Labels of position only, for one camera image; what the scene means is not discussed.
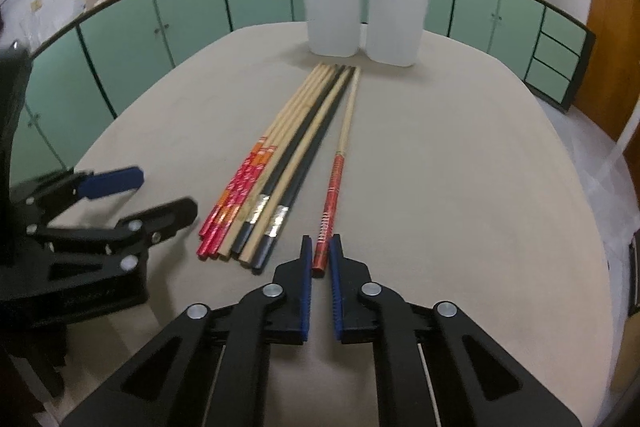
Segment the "left white plastic cup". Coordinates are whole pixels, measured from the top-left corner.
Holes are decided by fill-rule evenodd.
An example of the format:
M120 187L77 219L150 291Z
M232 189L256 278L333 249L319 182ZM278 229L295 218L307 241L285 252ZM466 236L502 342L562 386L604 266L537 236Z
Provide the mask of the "left white plastic cup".
M360 46L361 0L304 0L312 53L350 57Z

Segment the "right white plastic cup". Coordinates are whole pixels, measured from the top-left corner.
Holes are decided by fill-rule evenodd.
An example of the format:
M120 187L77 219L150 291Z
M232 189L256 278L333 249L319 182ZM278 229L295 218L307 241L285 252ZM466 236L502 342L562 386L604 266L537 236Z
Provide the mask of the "right white plastic cup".
M416 62L430 0L369 0L364 50L370 60L397 67Z

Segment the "plain wooden chopstick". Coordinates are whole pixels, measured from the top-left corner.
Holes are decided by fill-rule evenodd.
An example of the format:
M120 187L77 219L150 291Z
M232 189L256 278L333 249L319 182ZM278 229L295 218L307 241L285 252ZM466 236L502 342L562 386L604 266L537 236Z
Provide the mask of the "plain wooden chopstick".
M280 234L280 228L291 206L289 202L285 202L286 196L291 195L294 179L303 171L304 158L312 141L322 134L322 124L331 120L334 110L340 105L355 69L352 66L341 66L337 72L340 75L332 83L331 90L311 114L311 120L300 127L304 133L293 141L293 150L283 154L236 236L232 253L238 255L243 268L257 270L258 259L269 254L272 242Z

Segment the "wooden door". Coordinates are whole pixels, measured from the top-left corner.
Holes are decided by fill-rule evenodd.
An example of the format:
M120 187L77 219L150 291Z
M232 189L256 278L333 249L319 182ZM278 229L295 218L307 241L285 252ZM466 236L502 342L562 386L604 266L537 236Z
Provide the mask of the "wooden door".
M596 41L575 105L618 140L639 102L639 0L591 0L587 27Z

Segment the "white plastic cup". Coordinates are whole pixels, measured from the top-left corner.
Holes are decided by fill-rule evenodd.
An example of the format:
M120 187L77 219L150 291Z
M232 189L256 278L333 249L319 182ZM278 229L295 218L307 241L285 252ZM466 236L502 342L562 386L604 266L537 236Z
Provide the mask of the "white plastic cup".
M369 0L364 50L370 60L397 67L416 62L430 0Z
M312 53L350 57L360 46L361 0L304 0Z

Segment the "green lower cabinets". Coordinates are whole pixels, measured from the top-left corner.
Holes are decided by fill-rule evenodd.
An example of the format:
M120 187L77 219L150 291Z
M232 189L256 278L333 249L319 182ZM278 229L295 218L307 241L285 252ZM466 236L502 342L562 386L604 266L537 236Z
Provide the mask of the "green lower cabinets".
M230 32L304 17L303 0L111 0L85 12L32 49L11 182L75 166L140 95ZM561 110L596 41L544 0L430 0L424 27L498 58Z

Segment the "red patterned wooden chopstick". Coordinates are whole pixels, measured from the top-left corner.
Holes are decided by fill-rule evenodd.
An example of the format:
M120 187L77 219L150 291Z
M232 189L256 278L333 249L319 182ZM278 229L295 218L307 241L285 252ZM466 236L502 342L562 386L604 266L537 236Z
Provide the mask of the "red patterned wooden chopstick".
M354 118L355 113L360 75L361 69L357 67L354 75L352 76L352 87L350 87L340 137L338 138L337 149L333 159L329 185L326 190L326 200L323 205L316 248L314 248L314 259L312 259L311 262L311 275L316 279L324 277L324 274L326 274L326 267L329 262L329 241L333 233L338 198L340 197L342 176L348 149L349 132L352 127L352 118Z

